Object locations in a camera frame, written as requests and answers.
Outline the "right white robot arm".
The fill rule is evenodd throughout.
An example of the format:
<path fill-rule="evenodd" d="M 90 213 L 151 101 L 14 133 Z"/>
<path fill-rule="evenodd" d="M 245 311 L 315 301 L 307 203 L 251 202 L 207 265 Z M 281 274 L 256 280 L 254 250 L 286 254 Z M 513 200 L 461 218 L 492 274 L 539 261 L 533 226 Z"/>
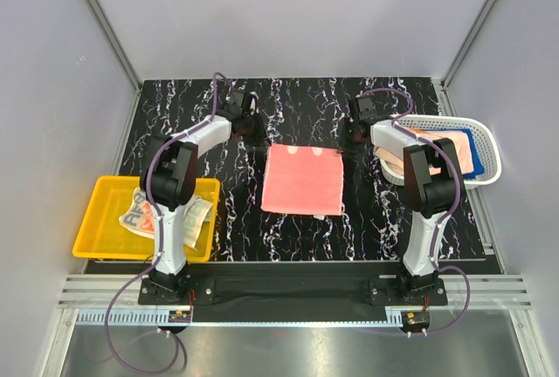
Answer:
<path fill-rule="evenodd" d="M 374 89 L 349 101 L 340 144 L 346 153 L 380 147 L 403 162 L 404 196 L 412 210 L 412 224 L 396 286 L 398 297 L 412 305 L 435 290 L 442 236 L 461 202 L 464 180 L 452 140 L 426 138 L 402 124 L 414 108 L 411 97 L 401 94 L 408 101 L 405 113 L 380 117 L 372 102 L 376 92 Z"/>

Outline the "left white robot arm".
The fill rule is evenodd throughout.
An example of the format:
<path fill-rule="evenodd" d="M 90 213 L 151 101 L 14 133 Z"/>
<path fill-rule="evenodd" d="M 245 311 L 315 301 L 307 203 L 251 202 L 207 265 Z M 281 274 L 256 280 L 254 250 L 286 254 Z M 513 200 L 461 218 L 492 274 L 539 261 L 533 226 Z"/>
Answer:
<path fill-rule="evenodd" d="M 193 204 L 198 159 L 231 138 L 247 144 L 266 142 L 255 92 L 234 90 L 223 104 L 196 125 L 172 135 L 153 135 L 140 188 L 149 202 L 155 232 L 148 281 L 171 304 L 188 295 L 188 263 L 183 248 L 184 218 Z"/>

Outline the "pink patterned towel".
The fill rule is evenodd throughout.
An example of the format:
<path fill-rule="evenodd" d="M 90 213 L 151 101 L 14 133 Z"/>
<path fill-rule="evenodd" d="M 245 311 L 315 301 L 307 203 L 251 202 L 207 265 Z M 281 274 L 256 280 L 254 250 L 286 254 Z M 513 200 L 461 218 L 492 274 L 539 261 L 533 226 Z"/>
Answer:
<path fill-rule="evenodd" d="M 333 148 L 273 144 L 268 148 L 261 209 L 277 214 L 339 216 L 342 155 Z"/>

